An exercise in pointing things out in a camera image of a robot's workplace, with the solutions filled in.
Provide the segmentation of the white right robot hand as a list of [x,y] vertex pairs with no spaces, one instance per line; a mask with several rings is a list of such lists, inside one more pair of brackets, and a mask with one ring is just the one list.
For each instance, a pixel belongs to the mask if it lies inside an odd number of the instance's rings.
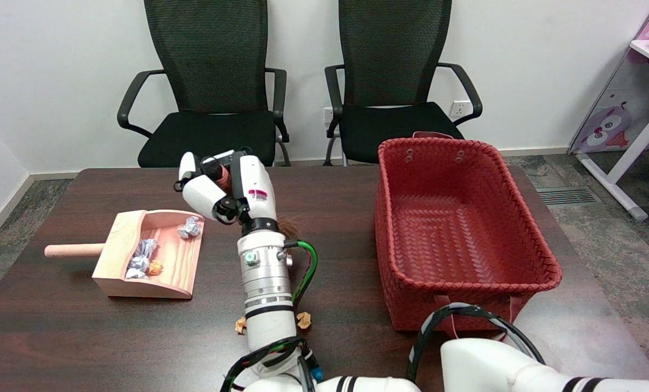
[[223,225],[239,223],[243,235],[279,231],[270,176],[250,148],[204,158],[183,154],[174,189],[201,216]]

